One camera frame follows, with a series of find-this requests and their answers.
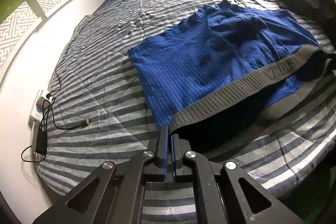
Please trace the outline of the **blue striped boxer shorts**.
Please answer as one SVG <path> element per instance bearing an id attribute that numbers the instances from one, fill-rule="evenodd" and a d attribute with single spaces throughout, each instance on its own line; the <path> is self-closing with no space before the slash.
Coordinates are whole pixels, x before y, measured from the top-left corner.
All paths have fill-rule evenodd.
<path id="1" fill-rule="evenodd" d="M 335 69 L 335 53 L 287 10 L 205 5 L 128 51 L 158 127 L 280 119 Z"/>

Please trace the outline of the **striped grey blue quilt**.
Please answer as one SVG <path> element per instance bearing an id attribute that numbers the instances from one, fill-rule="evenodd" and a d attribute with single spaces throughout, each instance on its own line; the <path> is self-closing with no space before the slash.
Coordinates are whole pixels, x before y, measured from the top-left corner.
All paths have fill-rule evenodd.
<path id="1" fill-rule="evenodd" d="M 101 163 L 128 161 L 157 128 L 127 51 L 205 4 L 221 0 L 106 0 L 76 27 L 52 75 L 55 102 L 47 122 L 40 178 L 65 195 Z M 281 0 L 228 0 L 276 10 Z M 335 77 L 327 76 L 298 108 L 260 137 L 213 153 L 226 155 L 305 222 L 314 221 L 335 164 Z"/>

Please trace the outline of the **black power adapter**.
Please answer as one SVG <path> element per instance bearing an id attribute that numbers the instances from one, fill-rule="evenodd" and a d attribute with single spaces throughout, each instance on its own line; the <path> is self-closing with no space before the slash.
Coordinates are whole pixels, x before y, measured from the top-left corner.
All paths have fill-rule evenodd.
<path id="1" fill-rule="evenodd" d="M 40 125 L 34 125 L 31 145 L 33 152 L 41 155 L 47 154 L 47 134 L 42 130 Z"/>

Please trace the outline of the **white blue wall socket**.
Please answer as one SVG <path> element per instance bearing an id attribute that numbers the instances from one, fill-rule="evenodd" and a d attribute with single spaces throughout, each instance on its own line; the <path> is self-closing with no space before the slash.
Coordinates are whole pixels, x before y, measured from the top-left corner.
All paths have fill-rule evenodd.
<path id="1" fill-rule="evenodd" d="M 29 116 L 29 126 L 40 124 L 43 118 L 43 114 L 46 113 L 47 108 L 51 104 L 52 97 L 48 90 L 39 90 L 37 96 L 35 97 L 30 116 Z"/>

